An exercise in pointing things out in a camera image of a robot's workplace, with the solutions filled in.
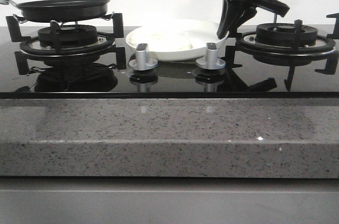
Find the white round plate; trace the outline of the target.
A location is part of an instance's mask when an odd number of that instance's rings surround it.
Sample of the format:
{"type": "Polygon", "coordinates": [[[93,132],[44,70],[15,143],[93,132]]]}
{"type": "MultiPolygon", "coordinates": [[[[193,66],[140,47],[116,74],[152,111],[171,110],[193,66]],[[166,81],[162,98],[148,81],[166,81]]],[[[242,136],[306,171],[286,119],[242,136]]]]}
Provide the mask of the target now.
{"type": "Polygon", "coordinates": [[[192,60],[206,54],[208,42],[224,45],[227,38],[217,37],[218,28],[218,23],[192,19],[156,21],[128,33],[126,43],[132,51],[148,44],[149,56],[158,61],[192,60]]]}

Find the fried egg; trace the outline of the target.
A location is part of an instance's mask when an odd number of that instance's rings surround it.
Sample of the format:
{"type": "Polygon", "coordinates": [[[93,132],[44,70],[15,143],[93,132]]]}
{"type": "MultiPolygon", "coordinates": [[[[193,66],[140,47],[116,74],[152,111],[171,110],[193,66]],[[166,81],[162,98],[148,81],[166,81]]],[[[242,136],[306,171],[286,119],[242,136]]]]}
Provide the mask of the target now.
{"type": "Polygon", "coordinates": [[[135,47],[140,43],[146,43],[150,51],[181,51],[193,48],[188,37],[177,33],[135,33],[129,38],[129,41],[135,47]]]}

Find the black frying pan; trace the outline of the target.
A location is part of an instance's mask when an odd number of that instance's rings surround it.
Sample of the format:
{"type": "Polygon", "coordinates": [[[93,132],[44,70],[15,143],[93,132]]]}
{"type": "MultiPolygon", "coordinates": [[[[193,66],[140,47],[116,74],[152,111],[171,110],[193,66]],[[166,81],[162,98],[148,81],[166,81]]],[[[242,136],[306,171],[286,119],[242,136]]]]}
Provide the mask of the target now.
{"type": "Polygon", "coordinates": [[[11,4],[18,8],[24,19],[31,22],[48,23],[73,22],[103,17],[108,11],[110,0],[42,0],[16,3],[1,0],[1,4],[11,4]]]}

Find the right black gas burner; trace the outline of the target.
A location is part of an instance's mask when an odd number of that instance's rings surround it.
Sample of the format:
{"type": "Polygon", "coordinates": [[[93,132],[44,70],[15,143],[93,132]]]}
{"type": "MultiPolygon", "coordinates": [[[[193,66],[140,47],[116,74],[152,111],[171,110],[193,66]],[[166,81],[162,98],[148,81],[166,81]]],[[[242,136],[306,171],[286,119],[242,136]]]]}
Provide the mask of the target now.
{"type": "MultiPolygon", "coordinates": [[[[313,46],[318,36],[318,29],[308,25],[301,26],[300,47],[313,46]]],[[[290,47],[295,41],[296,26],[291,23],[265,23],[256,27],[257,42],[272,46],[290,47]]]]}

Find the black gas burner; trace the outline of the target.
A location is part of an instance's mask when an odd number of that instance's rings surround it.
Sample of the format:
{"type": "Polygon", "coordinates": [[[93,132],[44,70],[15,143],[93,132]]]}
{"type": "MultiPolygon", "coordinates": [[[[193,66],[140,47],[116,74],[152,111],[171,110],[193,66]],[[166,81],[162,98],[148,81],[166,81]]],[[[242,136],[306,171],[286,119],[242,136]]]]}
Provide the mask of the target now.
{"type": "MultiPolygon", "coordinates": [[[[73,48],[94,44],[97,42],[96,27],[91,25],[67,25],[57,29],[57,36],[63,48],[73,48]]],[[[54,48],[51,28],[38,30],[40,46],[54,48]]]]}
{"type": "MultiPolygon", "coordinates": [[[[308,25],[301,26],[300,47],[313,46],[318,36],[318,29],[308,25]]],[[[257,42],[272,46],[290,47],[295,41],[296,26],[291,23],[265,23],[256,27],[257,42]]]]}

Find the right silver stove knob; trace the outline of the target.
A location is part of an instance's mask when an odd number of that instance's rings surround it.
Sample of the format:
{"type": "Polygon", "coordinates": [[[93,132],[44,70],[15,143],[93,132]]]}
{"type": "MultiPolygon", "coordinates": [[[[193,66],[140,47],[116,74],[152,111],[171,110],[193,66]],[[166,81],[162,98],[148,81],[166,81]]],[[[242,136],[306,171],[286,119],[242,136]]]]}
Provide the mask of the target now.
{"type": "Polygon", "coordinates": [[[196,65],[202,69],[217,70],[223,69],[226,62],[218,57],[218,48],[215,43],[208,42],[206,54],[195,61],[196,65]]]}

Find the silver stove knob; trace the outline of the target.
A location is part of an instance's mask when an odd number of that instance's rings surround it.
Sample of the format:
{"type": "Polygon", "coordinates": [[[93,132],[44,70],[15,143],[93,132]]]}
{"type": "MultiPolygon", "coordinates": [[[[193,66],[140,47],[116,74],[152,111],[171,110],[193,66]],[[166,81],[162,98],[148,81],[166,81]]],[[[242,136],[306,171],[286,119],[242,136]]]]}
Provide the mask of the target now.
{"type": "Polygon", "coordinates": [[[217,70],[223,69],[226,62],[218,57],[218,48],[215,43],[208,42],[206,54],[195,61],[196,65],[202,69],[217,70]]]}
{"type": "Polygon", "coordinates": [[[137,71],[146,71],[158,66],[158,61],[149,56],[148,44],[140,43],[135,51],[135,59],[130,60],[128,66],[137,71]]]}

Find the black glass cooktop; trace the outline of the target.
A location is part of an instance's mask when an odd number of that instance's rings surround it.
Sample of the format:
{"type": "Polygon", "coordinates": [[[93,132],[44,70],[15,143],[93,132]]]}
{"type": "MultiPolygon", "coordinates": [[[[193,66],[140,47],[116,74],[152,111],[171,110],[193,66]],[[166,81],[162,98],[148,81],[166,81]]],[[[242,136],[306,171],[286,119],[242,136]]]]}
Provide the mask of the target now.
{"type": "Polygon", "coordinates": [[[1,28],[1,98],[338,98],[338,55],[269,60],[228,42],[222,70],[192,61],[160,62],[132,71],[124,39],[94,57],[42,61],[25,54],[1,28]]]}

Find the left silver stove knob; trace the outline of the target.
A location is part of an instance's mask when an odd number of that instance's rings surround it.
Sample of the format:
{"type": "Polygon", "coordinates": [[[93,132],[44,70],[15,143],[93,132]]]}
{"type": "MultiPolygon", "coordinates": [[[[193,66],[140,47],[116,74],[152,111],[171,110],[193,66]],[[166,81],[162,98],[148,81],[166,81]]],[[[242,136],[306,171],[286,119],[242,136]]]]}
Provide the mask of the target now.
{"type": "Polygon", "coordinates": [[[148,44],[140,43],[135,51],[135,59],[130,60],[128,66],[137,71],[146,71],[158,66],[158,61],[149,56],[148,44]]]}

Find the left black pan support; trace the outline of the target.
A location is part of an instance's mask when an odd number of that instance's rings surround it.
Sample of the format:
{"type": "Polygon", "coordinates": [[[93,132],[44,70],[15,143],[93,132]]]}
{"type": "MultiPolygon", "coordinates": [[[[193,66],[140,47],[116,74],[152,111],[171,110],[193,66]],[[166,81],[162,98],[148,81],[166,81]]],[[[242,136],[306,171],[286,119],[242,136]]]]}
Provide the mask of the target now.
{"type": "Polygon", "coordinates": [[[51,28],[54,48],[40,46],[38,36],[23,36],[19,23],[13,16],[6,17],[8,30],[12,42],[20,44],[20,51],[15,52],[15,59],[20,75],[29,75],[40,72],[42,69],[29,68],[28,60],[41,61],[44,64],[55,67],[58,71],[63,71],[72,67],[82,67],[86,64],[92,64],[102,55],[115,53],[116,63],[113,65],[116,69],[126,69],[126,53],[123,47],[117,47],[116,39],[124,37],[123,17],[121,13],[115,13],[113,21],[113,32],[105,33],[97,29],[97,42],[86,46],[63,48],[57,36],[57,29],[62,25],[56,21],[50,21],[48,27],[51,28]]]}

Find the left black gas burner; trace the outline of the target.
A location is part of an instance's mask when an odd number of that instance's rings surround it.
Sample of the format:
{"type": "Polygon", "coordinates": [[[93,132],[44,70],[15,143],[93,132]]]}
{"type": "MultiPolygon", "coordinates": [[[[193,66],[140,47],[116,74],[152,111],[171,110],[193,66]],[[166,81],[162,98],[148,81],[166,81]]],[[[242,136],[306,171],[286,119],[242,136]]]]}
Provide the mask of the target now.
{"type": "MultiPolygon", "coordinates": [[[[97,42],[96,27],[91,25],[67,25],[57,29],[57,36],[63,48],[73,48],[94,44],[97,42]]],[[[54,48],[51,28],[38,30],[40,46],[54,48]]]]}

